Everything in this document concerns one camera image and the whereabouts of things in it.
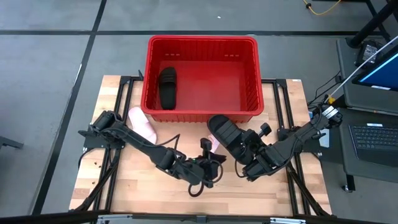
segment white cable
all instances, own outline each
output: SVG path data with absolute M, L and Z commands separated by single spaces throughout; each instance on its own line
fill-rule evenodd
M 371 57 L 369 57 L 364 63 L 362 63 L 362 65 L 360 65 L 351 75 L 349 75 L 349 77 L 346 78 L 346 79 L 344 80 L 344 82 L 343 82 L 340 86 L 338 86 L 337 89 L 336 89 L 335 91 L 333 91 L 333 93 L 331 93 L 331 94 L 328 96 L 328 98 L 325 100 L 324 103 L 326 103 L 326 102 L 329 100 L 329 98 L 331 98 L 331 96 L 337 92 L 338 89 L 340 89 L 346 82 L 348 82 L 348 80 L 349 80 L 359 69 L 361 69 L 362 66 L 363 66 L 364 64 L 366 64 L 368 61 L 370 61 L 374 56 L 376 56 L 380 51 L 382 51 L 383 49 L 385 49 L 389 44 L 393 43 L 393 41 L 395 41 L 396 39 L 398 39 L 398 36 L 396 36 L 394 39 L 390 40 L 390 42 L 388 42 L 386 45 L 384 45 L 382 48 L 380 48 L 376 53 L 374 53 Z

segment gray floor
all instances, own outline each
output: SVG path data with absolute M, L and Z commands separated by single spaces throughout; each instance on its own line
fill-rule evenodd
M 375 8 L 384 1 L 373 1 Z M 315 2 L 322 11 L 330 2 Z M 0 1 L 0 29 L 91 30 L 100 0 Z M 310 14 L 299 0 L 108 0 L 100 30 L 359 30 L 371 14 L 363 3 L 343 3 L 330 14 Z M 397 22 L 384 23 L 397 35 Z M 103 75 L 144 71 L 149 35 L 97 36 L 72 113 L 44 212 L 68 209 L 83 138 Z M 307 99 L 338 70 L 336 37 L 255 36 L 264 78 L 299 78 Z M 75 81 L 88 36 L 0 35 L 0 136 L 25 143 L 0 151 L 0 216 L 25 215 Z M 356 178 L 346 194 L 342 167 L 323 165 L 333 213 L 341 218 L 394 223 L 398 184 Z

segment monitor screen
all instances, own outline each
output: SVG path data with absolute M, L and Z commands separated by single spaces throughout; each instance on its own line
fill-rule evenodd
M 385 90 L 398 89 L 398 53 L 359 78 L 360 84 Z

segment red plastic basket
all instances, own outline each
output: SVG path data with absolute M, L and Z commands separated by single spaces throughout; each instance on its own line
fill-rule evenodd
M 174 110 L 160 105 L 158 76 L 177 71 Z M 206 122 L 224 114 L 248 122 L 264 109 L 257 42 L 251 37 L 153 36 L 141 108 L 155 121 Z

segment slipper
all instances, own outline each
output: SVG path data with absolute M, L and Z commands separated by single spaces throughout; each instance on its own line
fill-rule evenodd
M 209 119 L 207 127 L 240 164 L 248 165 L 254 159 L 252 152 L 241 145 L 243 132 L 229 118 L 215 115 Z
M 157 136 L 152 125 L 148 121 L 141 108 L 134 107 L 129 110 L 129 119 L 132 124 L 132 130 L 141 135 L 153 144 L 156 144 Z
M 163 110 L 174 110 L 177 95 L 177 72 L 173 67 L 161 71 L 159 75 L 159 95 Z

